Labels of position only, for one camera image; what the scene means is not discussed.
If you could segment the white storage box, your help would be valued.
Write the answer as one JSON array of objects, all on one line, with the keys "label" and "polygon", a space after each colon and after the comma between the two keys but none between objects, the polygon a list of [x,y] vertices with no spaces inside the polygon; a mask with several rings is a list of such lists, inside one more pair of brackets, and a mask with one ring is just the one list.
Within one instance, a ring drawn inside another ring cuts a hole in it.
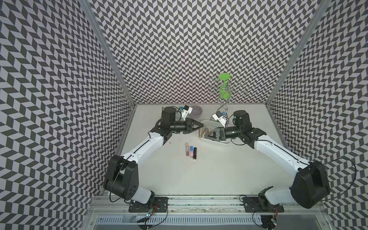
[{"label": "white storage box", "polygon": [[231,139],[225,138],[224,126],[220,122],[203,120],[201,123],[204,124],[204,127],[200,130],[202,131],[202,135],[199,138],[201,142],[205,143],[214,143],[217,145],[230,145]]}]

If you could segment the beige small lipstick tube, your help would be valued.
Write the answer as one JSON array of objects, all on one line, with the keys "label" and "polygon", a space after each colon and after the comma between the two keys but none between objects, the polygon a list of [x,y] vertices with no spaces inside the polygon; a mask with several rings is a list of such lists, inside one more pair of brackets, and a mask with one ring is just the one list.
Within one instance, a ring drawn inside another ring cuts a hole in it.
[{"label": "beige small lipstick tube", "polygon": [[198,137],[199,138],[203,137],[203,128],[202,127],[198,130]]}]

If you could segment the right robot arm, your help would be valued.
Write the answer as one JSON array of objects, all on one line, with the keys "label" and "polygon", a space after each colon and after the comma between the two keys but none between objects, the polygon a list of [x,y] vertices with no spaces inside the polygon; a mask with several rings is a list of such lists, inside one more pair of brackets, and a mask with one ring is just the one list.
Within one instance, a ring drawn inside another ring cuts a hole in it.
[{"label": "right robot arm", "polygon": [[279,145],[266,132],[253,127],[249,114],[244,110],[233,113],[233,126],[221,112],[212,115],[221,127],[211,130],[205,139],[220,142],[239,138],[244,144],[268,156],[291,176],[286,187],[267,187],[258,194],[258,206],[262,211],[280,204],[298,204],[310,209],[331,192],[326,167],[319,161],[308,161]]}]

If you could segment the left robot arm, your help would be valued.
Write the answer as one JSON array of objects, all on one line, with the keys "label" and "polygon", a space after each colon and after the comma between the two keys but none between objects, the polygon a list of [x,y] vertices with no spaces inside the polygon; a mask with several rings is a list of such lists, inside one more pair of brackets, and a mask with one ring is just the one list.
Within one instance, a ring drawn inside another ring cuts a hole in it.
[{"label": "left robot arm", "polygon": [[143,205],[154,201],[154,192],[139,183],[139,166],[158,148],[162,147],[174,133],[190,134],[202,128],[203,123],[185,118],[176,120],[177,109],[169,106],[162,110],[161,118],[148,132],[148,137],[128,153],[114,155],[108,162],[103,188],[122,198]]}]

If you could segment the blue pink lipstick tube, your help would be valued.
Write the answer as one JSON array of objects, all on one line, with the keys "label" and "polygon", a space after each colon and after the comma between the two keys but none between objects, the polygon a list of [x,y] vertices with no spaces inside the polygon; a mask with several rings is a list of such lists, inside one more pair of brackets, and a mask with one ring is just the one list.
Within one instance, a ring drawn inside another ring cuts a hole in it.
[{"label": "blue pink lipstick tube", "polygon": [[193,146],[190,146],[189,148],[189,155],[191,158],[193,158],[193,155],[194,155],[194,147]]}]

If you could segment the black lipstick long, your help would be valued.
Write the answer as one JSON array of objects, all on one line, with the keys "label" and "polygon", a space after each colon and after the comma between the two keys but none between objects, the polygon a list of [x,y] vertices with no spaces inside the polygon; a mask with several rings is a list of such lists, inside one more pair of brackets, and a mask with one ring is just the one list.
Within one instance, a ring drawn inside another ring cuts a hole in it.
[{"label": "black lipstick long", "polygon": [[194,147],[194,150],[193,150],[193,160],[196,161],[197,159],[197,148]]}]

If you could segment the purple bowl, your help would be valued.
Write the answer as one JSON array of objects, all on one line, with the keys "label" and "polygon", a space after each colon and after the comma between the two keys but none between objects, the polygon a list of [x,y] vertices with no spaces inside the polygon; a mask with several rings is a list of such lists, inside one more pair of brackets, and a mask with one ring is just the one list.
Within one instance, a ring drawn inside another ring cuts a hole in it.
[{"label": "purple bowl", "polygon": [[202,108],[198,105],[193,105],[191,107],[192,107],[192,112],[190,113],[190,117],[193,119],[201,117],[202,112],[203,112]]}]

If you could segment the chrome jewelry stand green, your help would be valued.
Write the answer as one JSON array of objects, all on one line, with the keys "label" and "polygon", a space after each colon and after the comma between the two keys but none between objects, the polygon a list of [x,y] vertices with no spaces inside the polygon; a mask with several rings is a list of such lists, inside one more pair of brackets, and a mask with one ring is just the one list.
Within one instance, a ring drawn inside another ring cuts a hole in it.
[{"label": "chrome jewelry stand green", "polygon": [[209,90],[217,99],[219,108],[217,112],[228,113],[228,103],[237,94],[242,94],[245,86],[244,79],[232,79],[229,73],[220,73],[211,79],[209,84]]}]

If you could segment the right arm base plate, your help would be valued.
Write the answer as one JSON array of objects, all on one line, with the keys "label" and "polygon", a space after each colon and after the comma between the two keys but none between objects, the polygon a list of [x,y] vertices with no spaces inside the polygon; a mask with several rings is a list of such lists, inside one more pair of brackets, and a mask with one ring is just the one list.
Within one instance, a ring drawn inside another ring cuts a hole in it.
[{"label": "right arm base plate", "polygon": [[266,213],[283,213],[285,212],[281,204],[272,205],[266,199],[262,197],[240,197],[240,201],[243,203],[246,213],[253,212],[266,212]]}]

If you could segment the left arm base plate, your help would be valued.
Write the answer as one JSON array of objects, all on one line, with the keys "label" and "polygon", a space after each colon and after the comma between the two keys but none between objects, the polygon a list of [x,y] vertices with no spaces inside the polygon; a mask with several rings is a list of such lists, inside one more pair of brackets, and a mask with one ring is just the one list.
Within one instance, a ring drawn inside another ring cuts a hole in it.
[{"label": "left arm base plate", "polygon": [[131,201],[128,211],[129,213],[148,213],[149,210],[152,210],[154,213],[166,213],[168,200],[169,198],[166,196],[159,196],[150,200],[147,204]]}]

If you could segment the aluminium front rail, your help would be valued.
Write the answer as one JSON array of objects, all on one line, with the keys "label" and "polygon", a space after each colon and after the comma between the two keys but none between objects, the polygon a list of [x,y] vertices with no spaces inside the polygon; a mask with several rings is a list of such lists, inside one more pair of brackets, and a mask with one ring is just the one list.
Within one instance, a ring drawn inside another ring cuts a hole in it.
[{"label": "aluminium front rail", "polygon": [[[246,205],[238,195],[167,195],[169,214],[247,214]],[[116,196],[101,195],[92,199],[87,215],[119,215],[129,214],[132,204]],[[327,211],[318,203],[311,209],[305,209],[297,204],[281,204],[284,211],[278,215],[326,215]]]}]

